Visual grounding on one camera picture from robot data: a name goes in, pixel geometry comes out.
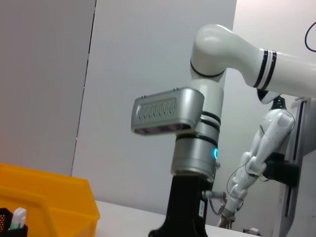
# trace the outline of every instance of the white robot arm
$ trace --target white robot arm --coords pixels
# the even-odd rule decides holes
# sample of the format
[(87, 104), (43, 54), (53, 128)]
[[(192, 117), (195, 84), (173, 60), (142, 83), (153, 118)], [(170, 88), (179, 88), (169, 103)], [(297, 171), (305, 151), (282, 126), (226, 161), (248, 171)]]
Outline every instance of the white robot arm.
[(286, 110), (269, 111), (256, 133), (250, 152), (241, 157), (240, 168), (232, 180), (233, 187), (223, 215), (229, 218), (238, 210), (248, 191), (266, 168), (265, 160), (273, 152), (279, 152), (294, 126), (293, 116)]
[(193, 79), (219, 80), (226, 68), (241, 72), (247, 85), (279, 94), (316, 97), (316, 64), (256, 48), (219, 25), (202, 27), (191, 55)]
[[(262, 103), (281, 94), (316, 98), (316, 63), (256, 48), (219, 25), (202, 27), (194, 41), (190, 86), (142, 96), (135, 100), (132, 110), (134, 133), (176, 134), (167, 218), (150, 236), (206, 235), (207, 198), (202, 194), (212, 190), (216, 173), (224, 98), (218, 81), (226, 68), (240, 71), (247, 85), (261, 89)], [(264, 172), (265, 160), (280, 148), (294, 124), (286, 110), (278, 111), (266, 122), (257, 132), (250, 152), (242, 156), (243, 166), (233, 179), (224, 215), (235, 213), (247, 189)]]

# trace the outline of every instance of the blue led light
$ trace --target blue led light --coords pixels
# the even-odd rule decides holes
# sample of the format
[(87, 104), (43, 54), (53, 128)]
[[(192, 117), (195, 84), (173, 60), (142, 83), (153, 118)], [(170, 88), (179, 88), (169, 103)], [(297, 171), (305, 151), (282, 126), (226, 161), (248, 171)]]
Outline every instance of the blue led light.
[(214, 149), (214, 157), (217, 159), (217, 148)]

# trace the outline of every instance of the black mount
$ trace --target black mount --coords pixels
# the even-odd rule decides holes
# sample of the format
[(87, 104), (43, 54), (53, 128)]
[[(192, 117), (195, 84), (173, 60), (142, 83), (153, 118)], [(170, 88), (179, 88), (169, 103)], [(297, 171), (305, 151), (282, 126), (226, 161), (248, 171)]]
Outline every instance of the black mount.
[(207, 237), (205, 231), (207, 200), (202, 191), (213, 184), (197, 175), (174, 176), (164, 224), (149, 237)]
[(272, 153), (265, 161), (267, 168), (263, 175), (267, 179), (276, 180), (291, 187), (296, 187), (299, 182), (300, 168), (284, 160), (284, 155)]

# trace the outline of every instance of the white humanoid robot arm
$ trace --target white humanoid robot arm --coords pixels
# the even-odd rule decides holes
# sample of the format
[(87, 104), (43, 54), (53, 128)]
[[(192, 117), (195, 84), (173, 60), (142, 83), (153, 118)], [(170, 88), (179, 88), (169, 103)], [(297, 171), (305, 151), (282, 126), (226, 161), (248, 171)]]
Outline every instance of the white humanoid robot arm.
[(254, 184), (266, 168), (265, 160), (273, 152), (287, 146), (286, 138), (294, 126), (293, 116), (286, 110), (271, 110), (263, 119), (257, 131), (250, 152), (245, 152), (240, 168), (232, 180), (233, 187), (223, 212), (226, 218), (234, 215), (246, 197), (247, 189)]

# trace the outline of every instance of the cable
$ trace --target cable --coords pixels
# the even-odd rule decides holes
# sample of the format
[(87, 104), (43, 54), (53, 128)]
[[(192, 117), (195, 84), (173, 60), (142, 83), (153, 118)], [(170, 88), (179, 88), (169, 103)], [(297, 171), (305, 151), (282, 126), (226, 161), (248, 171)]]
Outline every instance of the cable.
[(247, 164), (247, 163), (245, 163), (245, 164), (243, 164), (241, 167), (237, 168), (237, 169), (231, 174), (231, 176), (228, 178), (228, 181), (227, 181), (227, 184), (226, 184), (227, 193), (228, 193), (230, 196), (232, 196), (233, 198), (236, 198), (236, 199), (239, 199), (239, 200), (242, 201), (241, 206), (240, 206), (239, 208), (237, 208), (237, 211), (239, 211), (239, 210), (242, 208), (242, 206), (243, 206), (243, 199), (242, 199), (242, 198), (239, 198), (239, 197), (235, 197), (235, 196), (233, 196), (233, 195), (230, 194), (230, 192), (228, 191), (228, 183), (229, 183), (229, 180), (231, 179), (231, 177), (237, 172), (237, 170), (239, 170), (240, 168), (242, 168), (242, 167), (245, 166), (246, 164)]
[(209, 204), (211, 205), (211, 208), (212, 208), (212, 211), (214, 212), (214, 214), (215, 214), (216, 216), (222, 215), (222, 213), (220, 213), (219, 211), (218, 211), (218, 212), (215, 211), (215, 208), (214, 208), (213, 203), (212, 203), (212, 199), (210, 198), (208, 201), (209, 201)]
[[(246, 167), (245, 167), (245, 171), (246, 171), (246, 173), (247, 173), (249, 176), (252, 176), (252, 177), (257, 177), (257, 178), (259, 178), (259, 179), (260, 179), (260, 177), (261, 177), (261, 176), (263, 176), (263, 175), (258, 176), (258, 175), (256, 175), (256, 174), (249, 174), (249, 173), (247, 172), (247, 168), (246, 168)], [(269, 179), (266, 179), (266, 180), (262, 180), (262, 179), (260, 179), (260, 181), (261, 181), (261, 182), (268, 182), (268, 181), (269, 181)]]
[(293, 131), (294, 127), (295, 127), (295, 118), (294, 118), (293, 114), (291, 114), (288, 110), (285, 110), (285, 109), (281, 109), (281, 110), (284, 110), (284, 111), (288, 112), (288, 113), (292, 116), (292, 118), (293, 118), (294, 124), (293, 124), (293, 127), (292, 127), (291, 131), (289, 132), (289, 134), (290, 134), (290, 133)]
[(308, 33), (310, 32), (311, 28), (312, 28), (314, 25), (316, 25), (316, 22), (313, 23), (313, 24), (308, 28), (308, 30), (307, 30), (307, 32), (306, 32), (306, 34), (305, 34), (305, 46), (306, 46), (306, 48), (307, 48), (308, 50), (310, 50), (311, 52), (315, 52), (315, 53), (316, 53), (316, 50), (311, 49), (311, 48), (308, 46), (308, 44), (307, 44), (307, 35), (308, 35)]

